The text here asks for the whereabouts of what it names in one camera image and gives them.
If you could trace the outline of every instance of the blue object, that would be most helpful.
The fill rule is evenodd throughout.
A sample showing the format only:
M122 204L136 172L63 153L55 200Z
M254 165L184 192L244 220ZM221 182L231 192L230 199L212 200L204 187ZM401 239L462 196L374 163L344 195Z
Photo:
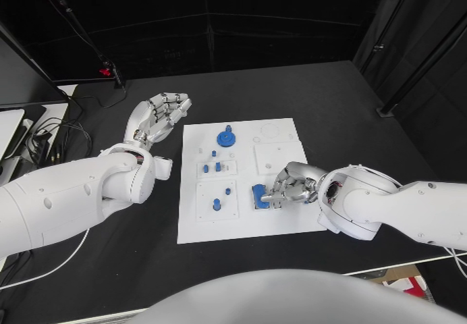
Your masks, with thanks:
M221 200L220 199L215 199L214 200L214 207L215 211L220 211L221 210Z
M270 203L261 201L261 196L266 194L266 187L261 184L253 186L253 195L256 197L256 205L259 209L270 208Z
M231 147L236 144L236 134L233 133L231 125L227 126L227 131L218 135L218 144L223 147Z

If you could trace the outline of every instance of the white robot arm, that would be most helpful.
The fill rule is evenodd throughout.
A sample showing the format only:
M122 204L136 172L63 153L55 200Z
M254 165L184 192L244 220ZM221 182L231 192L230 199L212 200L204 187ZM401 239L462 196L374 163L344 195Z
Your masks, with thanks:
M189 107L187 94L159 94L136 106L125 144L0 187L0 258L71 238L116 211L145 203L155 180L168 180L172 170L172 160L153 157L149 149Z
M351 165L325 170L289 163L263 201L319 203L319 223L335 233L372 240L383 223L416 241L467 250L467 185L401 185L381 172Z

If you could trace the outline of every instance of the black table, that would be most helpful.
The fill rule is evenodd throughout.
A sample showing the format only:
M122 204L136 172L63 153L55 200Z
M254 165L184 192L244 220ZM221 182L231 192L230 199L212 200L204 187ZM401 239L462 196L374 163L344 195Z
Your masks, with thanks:
M370 242L326 231L178 245L184 124L293 117L312 165L334 170L361 163L403 183L436 175L397 120L377 115L381 100L348 61L133 80L127 100L110 109L81 99L94 156L122 142L133 108L159 92L185 92L194 100L188 117L152 149L153 155L174 159L171 180L158 182L143 205L91 229L58 272L0 294L8 324L57 323L145 308L191 286L246 271L349 273L446 255L385 225ZM94 95L109 104L122 91L107 82L78 86L76 95ZM84 154L86 139L76 132L71 157ZM38 249L22 276L54 269L81 239L83 234Z

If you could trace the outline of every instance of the blue knob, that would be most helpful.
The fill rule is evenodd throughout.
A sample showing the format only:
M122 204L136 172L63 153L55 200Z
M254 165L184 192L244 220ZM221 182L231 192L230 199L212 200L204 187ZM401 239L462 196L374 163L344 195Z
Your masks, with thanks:
M227 126L227 131L218 135L218 144L223 147L231 147L236 144L236 134L233 133L231 125Z
M221 210L221 200L220 199L215 199L214 200L214 207L215 211L220 211Z

